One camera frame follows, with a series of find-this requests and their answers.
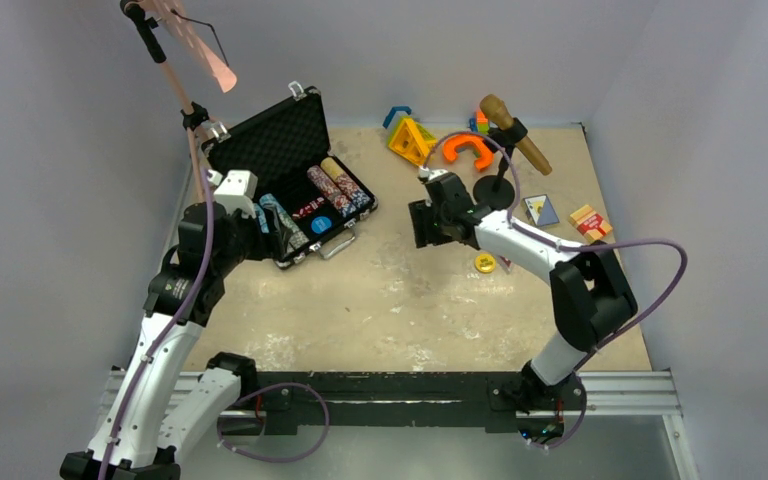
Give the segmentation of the green 20 chip stack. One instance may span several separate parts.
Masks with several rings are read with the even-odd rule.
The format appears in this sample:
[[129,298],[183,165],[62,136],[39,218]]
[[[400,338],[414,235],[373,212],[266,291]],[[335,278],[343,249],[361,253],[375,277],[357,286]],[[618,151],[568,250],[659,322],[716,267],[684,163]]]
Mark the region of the green 20 chip stack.
[[307,235],[296,225],[296,223],[290,217],[283,219],[282,222],[289,231],[288,249],[290,251],[295,251],[299,248],[302,248],[309,242]]

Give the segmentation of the blue small blind button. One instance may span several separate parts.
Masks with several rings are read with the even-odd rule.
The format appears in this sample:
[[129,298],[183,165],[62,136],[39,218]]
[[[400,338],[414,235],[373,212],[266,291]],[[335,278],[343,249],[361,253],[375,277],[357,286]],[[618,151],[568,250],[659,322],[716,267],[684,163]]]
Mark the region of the blue small blind button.
[[316,235],[322,235],[333,227],[333,222],[328,216],[317,216],[310,224],[310,229]]

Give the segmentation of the light blue 10 chip stack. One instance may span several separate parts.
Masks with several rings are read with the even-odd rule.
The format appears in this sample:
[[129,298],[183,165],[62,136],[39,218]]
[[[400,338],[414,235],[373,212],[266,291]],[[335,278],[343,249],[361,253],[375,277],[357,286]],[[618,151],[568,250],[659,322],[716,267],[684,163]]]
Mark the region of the light blue 10 chip stack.
[[292,223],[291,216],[273,194],[264,194],[259,200],[260,206],[265,210],[271,210],[275,217],[284,223]]

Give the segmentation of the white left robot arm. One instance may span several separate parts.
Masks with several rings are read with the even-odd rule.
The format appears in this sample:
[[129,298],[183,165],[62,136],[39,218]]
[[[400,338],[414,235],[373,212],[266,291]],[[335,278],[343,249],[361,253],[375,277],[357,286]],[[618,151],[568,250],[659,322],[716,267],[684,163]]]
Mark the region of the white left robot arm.
[[179,242],[151,280],[135,352],[99,430],[83,451],[65,456],[63,479],[178,479],[181,463],[231,406],[259,395],[253,359],[218,353],[197,386],[168,406],[184,361],[224,294],[224,280],[245,260],[277,254],[277,216],[248,200],[192,205]]

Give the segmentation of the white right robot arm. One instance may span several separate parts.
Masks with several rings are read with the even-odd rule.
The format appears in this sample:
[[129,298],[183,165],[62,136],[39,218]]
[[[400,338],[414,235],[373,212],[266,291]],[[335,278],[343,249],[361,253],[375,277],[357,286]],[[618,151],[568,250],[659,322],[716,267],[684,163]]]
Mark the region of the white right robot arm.
[[408,206],[417,247],[457,242],[508,260],[549,286],[556,332],[523,367],[518,391],[533,406],[548,405],[597,344],[638,312],[618,258],[604,244],[588,250],[474,203],[450,171],[422,167],[418,179],[428,197]]

